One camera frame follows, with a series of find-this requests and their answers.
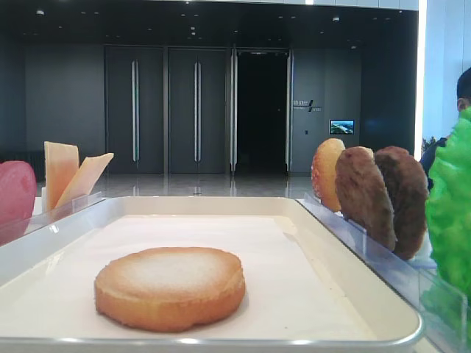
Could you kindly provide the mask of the green lettuce leaf front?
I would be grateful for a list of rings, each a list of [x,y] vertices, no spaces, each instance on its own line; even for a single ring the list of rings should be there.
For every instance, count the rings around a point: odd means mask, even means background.
[[[425,210],[439,275],[470,292],[470,109],[459,113],[446,146],[436,150]]]

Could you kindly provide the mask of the green lettuce leaf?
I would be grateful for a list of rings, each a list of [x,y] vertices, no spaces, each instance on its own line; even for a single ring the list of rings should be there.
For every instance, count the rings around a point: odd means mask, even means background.
[[[470,300],[448,285],[434,284],[422,294],[421,303],[442,347],[470,352]]]
[[[425,210],[439,275],[470,292],[470,109],[459,113],[446,146],[436,150]]]

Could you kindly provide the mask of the upright bread slice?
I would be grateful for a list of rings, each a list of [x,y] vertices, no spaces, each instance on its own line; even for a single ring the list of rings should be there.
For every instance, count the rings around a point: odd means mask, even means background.
[[[311,165],[311,181],[314,194],[321,203],[334,213],[341,210],[336,195],[336,163],[340,154],[345,150],[342,140],[329,138],[322,142],[314,154]]]

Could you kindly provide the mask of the brown meat patty front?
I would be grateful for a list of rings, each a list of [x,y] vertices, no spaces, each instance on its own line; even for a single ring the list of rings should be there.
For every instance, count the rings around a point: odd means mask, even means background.
[[[343,216],[362,226],[373,240],[394,250],[394,211],[373,151],[363,146],[345,149],[336,162],[335,186]]]

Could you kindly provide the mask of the brown meat patty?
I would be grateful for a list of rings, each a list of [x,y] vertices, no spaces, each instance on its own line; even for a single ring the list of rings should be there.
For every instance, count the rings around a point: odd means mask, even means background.
[[[419,251],[425,236],[425,201],[428,179],[420,162],[403,148],[389,146],[375,152],[375,163],[394,210],[394,253],[410,260]]]
[[[394,211],[373,151],[363,146],[345,149],[336,162],[335,186],[343,216],[362,226],[373,240],[394,250]]]

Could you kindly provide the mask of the leaning cheese slice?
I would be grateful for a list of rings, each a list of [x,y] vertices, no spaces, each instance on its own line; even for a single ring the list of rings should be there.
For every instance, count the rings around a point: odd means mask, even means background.
[[[89,195],[113,157],[114,153],[106,153],[97,157],[86,157],[63,191],[55,207],[62,207],[74,199]]]

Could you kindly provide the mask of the brown meat patty rear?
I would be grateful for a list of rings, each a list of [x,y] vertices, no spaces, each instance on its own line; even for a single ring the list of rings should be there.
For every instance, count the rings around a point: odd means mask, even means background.
[[[419,251],[425,236],[425,201],[428,179],[420,162],[403,148],[389,146],[375,152],[375,163],[394,210],[394,253],[410,260]]]

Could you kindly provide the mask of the tall cheese slice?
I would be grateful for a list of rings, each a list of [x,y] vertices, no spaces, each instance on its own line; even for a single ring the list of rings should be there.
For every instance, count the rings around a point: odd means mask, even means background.
[[[46,167],[46,208],[57,206],[64,190],[79,169],[79,149],[75,145],[44,142]]]

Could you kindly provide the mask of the red tomato slice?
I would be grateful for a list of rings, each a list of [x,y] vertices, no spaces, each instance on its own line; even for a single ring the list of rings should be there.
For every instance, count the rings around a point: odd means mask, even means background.
[[[35,173],[28,163],[1,164],[1,245],[24,235],[32,217],[36,191]]]

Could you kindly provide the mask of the green lettuce leaf rear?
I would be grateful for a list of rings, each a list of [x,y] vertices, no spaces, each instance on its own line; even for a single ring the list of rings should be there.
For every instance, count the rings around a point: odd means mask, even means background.
[[[442,347],[470,352],[470,300],[448,285],[434,284],[422,294],[421,303]]]

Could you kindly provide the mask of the white paper tray liner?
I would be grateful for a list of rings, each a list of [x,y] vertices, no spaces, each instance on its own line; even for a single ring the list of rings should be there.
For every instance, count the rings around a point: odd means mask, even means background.
[[[282,216],[128,215],[83,235],[1,289],[1,335],[151,338],[96,312],[93,281],[124,255],[160,246],[236,254],[246,296],[229,318],[177,333],[203,339],[372,340],[374,334],[322,268],[313,268]]]

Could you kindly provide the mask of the white rectangular tray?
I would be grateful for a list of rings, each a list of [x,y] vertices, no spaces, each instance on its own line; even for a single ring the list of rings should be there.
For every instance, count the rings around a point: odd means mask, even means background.
[[[1,289],[87,233],[128,215],[282,216],[313,268],[326,271],[372,340],[4,337],[3,352],[420,352],[421,315],[299,201],[268,197],[128,196],[102,200],[1,247]]]

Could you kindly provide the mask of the clear acrylic left rack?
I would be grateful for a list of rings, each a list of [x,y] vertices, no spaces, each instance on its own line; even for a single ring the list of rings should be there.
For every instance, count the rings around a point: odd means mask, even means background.
[[[80,196],[79,198],[51,211],[33,215],[31,218],[21,221],[14,221],[9,224],[1,225],[1,245],[3,246],[4,244],[8,244],[14,240],[22,238],[30,232],[49,226],[56,221],[78,213],[80,210],[84,210],[103,199],[104,197],[101,192],[89,196]]]

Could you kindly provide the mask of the person in dark shirt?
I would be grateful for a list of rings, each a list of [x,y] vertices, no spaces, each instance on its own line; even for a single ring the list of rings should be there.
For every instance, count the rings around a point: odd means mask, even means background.
[[[470,81],[471,81],[471,68],[464,71],[458,78],[456,86],[457,96],[457,110],[459,112],[466,110],[470,106]],[[428,191],[433,187],[433,180],[429,177],[429,171],[435,160],[436,149],[446,145],[447,137],[442,137],[433,142],[423,153],[420,163],[424,169],[425,175],[428,178]]]

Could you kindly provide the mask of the clear acrylic right rack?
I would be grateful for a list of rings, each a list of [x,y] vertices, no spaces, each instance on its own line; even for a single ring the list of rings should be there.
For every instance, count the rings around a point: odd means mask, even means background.
[[[421,303],[422,294],[434,284],[454,288],[439,277],[432,259],[401,260],[368,237],[364,228],[354,221],[345,220],[340,213],[331,212],[317,198],[305,194],[300,204],[422,315],[429,342],[440,352],[452,352],[443,348],[438,342],[438,335],[431,332]]]

